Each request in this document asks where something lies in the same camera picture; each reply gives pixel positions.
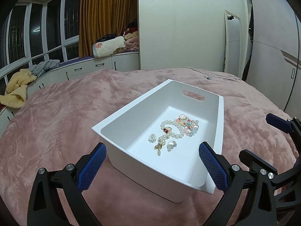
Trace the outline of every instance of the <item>window frame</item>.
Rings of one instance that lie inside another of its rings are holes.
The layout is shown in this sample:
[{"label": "window frame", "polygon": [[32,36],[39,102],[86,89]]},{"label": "window frame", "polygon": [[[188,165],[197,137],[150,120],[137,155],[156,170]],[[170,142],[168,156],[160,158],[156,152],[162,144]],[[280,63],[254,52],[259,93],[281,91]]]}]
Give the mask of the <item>window frame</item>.
[{"label": "window frame", "polygon": [[[64,25],[64,16],[65,16],[65,1],[66,0],[61,0],[61,10],[60,10],[60,29],[61,29],[61,45],[57,46],[56,48],[53,48],[51,50],[48,50],[47,48],[47,33],[46,33],[46,16],[47,16],[47,4],[51,0],[47,0],[46,2],[42,3],[39,1],[34,1],[34,0],[26,0],[26,1],[19,1],[16,3],[15,6],[26,6],[26,11],[25,11],[25,19],[24,19],[24,37],[23,37],[23,43],[24,43],[24,54],[25,57],[18,59],[12,63],[9,62],[9,50],[8,50],[8,37],[9,37],[9,25],[11,22],[11,14],[12,10],[10,11],[8,15],[8,22],[7,22],[7,27],[6,27],[6,62],[7,65],[4,66],[3,68],[0,69],[0,78],[5,79],[6,85],[8,84],[8,78],[7,74],[10,72],[14,71],[16,68],[19,68],[20,66],[28,63],[29,66],[32,66],[32,60],[44,56],[44,60],[47,61],[49,60],[48,54],[61,48],[63,51],[63,57],[64,57],[64,62],[68,61],[67,58],[67,51],[66,47],[70,46],[71,44],[79,42],[79,35],[71,37],[69,39],[65,39],[65,25]],[[43,48],[43,53],[36,55],[34,57],[31,57],[31,52],[30,52],[30,39],[29,39],[29,24],[30,24],[30,14],[31,14],[31,8],[32,4],[42,4],[42,20],[41,20],[41,35],[42,35],[42,48]]]}]

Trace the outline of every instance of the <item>window pane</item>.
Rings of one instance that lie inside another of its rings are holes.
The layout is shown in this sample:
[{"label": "window pane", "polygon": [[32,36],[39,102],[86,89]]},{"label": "window pane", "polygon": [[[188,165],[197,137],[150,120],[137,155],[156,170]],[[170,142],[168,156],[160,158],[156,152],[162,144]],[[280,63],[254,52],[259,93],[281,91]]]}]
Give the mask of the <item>window pane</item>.
[{"label": "window pane", "polygon": [[61,0],[52,0],[47,4],[46,36],[48,50],[61,45],[60,11]]},{"label": "window pane", "polygon": [[78,35],[80,0],[65,0],[65,39]]},{"label": "window pane", "polygon": [[20,69],[28,69],[28,68],[29,68],[29,64],[28,63],[20,66],[19,68],[15,69],[14,71],[6,74],[7,75],[7,80],[9,81],[11,79],[11,77],[13,76],[13,74],[19,72]]},{"label": "window pane", "polygon": [[9,62],[25,57],[24,53],[24,19],[26,6],[14,6],[11,13],[8,37]]},{"label": "window pane", "polygon": [[33,64],[39,64],[40,62],[43,62],[45,60],[44,60],[44,56],[41,56],[41,57],[32,59],[31,61],[32,61]]},{"label": "window pane", "polygon": [[62,48],[59,48],[48,54],[49,59],[59,59],[60,63],[64,62],[63,51]]},{"label": "window pane", "polygon": [[66,47],[67,59],[78,58],[78,43]]},{"label": "window pane", "polygon": [[42,47],[42,8],[43,5],[33,3],[29,22],[29,41],[31,57],[43,53]]},{"label": "window pane", "polygon": [[8,17],[0,27],[0,69],[7,65],[6,61],[6,28]]},{"label": "window pane", "polygon": [[0,95],[5,94],[6,83],[4,77],[0,79]]}]

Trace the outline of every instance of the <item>rolled white blanket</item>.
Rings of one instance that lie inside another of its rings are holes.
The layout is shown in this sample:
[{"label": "rolled white blanket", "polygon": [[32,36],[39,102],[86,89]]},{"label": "rolled white blanket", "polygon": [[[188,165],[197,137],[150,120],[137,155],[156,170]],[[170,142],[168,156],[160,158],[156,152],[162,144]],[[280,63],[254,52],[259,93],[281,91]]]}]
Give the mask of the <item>rolled white blanket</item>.
[{"label": "rolled white blanket", "polygon": [[113,54],[116,49],[121,47],[125,47],[125,40],[123,36],[95,43],[93,45],[93,54],[95,58],[107,57]]}]

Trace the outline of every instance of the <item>bin handle cutout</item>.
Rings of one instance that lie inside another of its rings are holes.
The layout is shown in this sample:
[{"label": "bin handle cutout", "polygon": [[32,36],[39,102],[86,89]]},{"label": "bin handle cutout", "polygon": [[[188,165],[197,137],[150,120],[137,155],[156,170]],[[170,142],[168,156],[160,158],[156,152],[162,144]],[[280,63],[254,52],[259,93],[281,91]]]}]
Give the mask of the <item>bin handle cutout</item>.
[{"label": "bin handle cutout", "polygon": [[195,92],[190,92],[190,91],[188,91],[188,90],[183,90],[183,91],[182,91],[182,94],[183,94],[184,96],[187,96],[187,97],[196,99],[196,100],[201,101],[201,102],[204,102],[204,101],[205,101],[205,97],[204,97],[203,95],[197,94],[197,93],[195,93]]}]

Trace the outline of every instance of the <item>door frame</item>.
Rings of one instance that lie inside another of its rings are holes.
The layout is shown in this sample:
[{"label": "door frame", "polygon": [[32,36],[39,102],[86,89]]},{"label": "door frame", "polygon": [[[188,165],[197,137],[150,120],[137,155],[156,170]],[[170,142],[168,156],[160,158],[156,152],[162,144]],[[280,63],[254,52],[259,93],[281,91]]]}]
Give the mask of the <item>door frame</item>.
[{"label": "door frame", "polygon": [[227,33],[229,31],[228,27],[228,16],[227,14],[232,15],[233,17],[237,18],[239,20],[239,37],[240,37],[240,49],[239,49],[239,66],[238,66],[238,75],[240,73],[240,68],[241,68],[241,21],[240,17],[237,15],[225,10],[225,24],[226,24],[226,47],[225,47],[225,64],[224,64],[224,72],[227,73],[228,71],[228,57],[229,57],[229,34]]}]

